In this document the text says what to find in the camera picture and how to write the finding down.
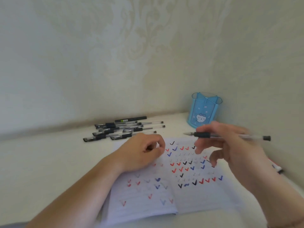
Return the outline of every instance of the cartoon cat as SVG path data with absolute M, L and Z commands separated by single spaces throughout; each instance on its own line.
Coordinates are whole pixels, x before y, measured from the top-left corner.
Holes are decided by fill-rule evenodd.
M 200 113 L 200 114 L 196 115 L 196 120 L 197 120 L 198 122 L 202 123 L 202 122 L 204 122 L 204 121 L 206 120 L 206 115 Z

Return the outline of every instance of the blue pen holder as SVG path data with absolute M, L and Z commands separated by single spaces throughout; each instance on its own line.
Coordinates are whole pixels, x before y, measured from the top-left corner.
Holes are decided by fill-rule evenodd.
M 204 92 L 192 94 L 192 106 L 188 117 L 188 124 L 194 128 L 210 124 L 215 118 L 218 105 L 223 100 L 216 95 Z

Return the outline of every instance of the paper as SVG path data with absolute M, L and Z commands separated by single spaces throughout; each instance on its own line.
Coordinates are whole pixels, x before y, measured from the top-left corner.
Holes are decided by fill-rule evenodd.
M 211 151 L 194 153 L 193 138 L 165 139 L 165 153 L 146 169 L 122 174 L 104 205 L 102 222 L 114 225 L 154 215 L 237 207 L 221 168 L 211 166 Z M 123 143 L 117 143 L 115 150 Z

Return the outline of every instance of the white table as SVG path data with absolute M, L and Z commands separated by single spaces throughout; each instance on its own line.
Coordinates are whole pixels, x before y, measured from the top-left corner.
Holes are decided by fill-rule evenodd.
M 146 121 L 164 121 L 166 128 L 157 130 L 163 137 L 182 137 L 183 132 L 194 131 L 186 122 L 187 115 L 159 116 Z M 111 153 L 115 141 L 110 139 L 83 142 L 82 138 L 92 136 L 94 131 L 95 127 L 90 126 L 0 142 L 0 225 L 29 221 Z M 266 220 L 256 199 L 238 183 L 224 161 L 219 164 L 245 203 L 242 211 L 163 215 L 116 227 L 265 227 Z

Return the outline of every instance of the person's arm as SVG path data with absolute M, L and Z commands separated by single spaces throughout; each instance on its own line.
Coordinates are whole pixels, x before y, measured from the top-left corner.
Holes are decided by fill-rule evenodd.
M 164 151 L 165 142 L 160 135 L 138 134 L 130 138 L 56 198 L 26 228 L 92 226 L 117 177 L 147 166 Z
M 256 197 L 269 227 L 304 227 L 304 198 L 272 168 L 259 145 L 237 135 L 248 133 L 245 128 L 212 122 L 196 130 L 224 138 L 199 138 L 196 153 L 211 146 L 221 148 L 211 154 L 211 164 L 215 166 L 218 159 L 228 162 L 237 180 Z

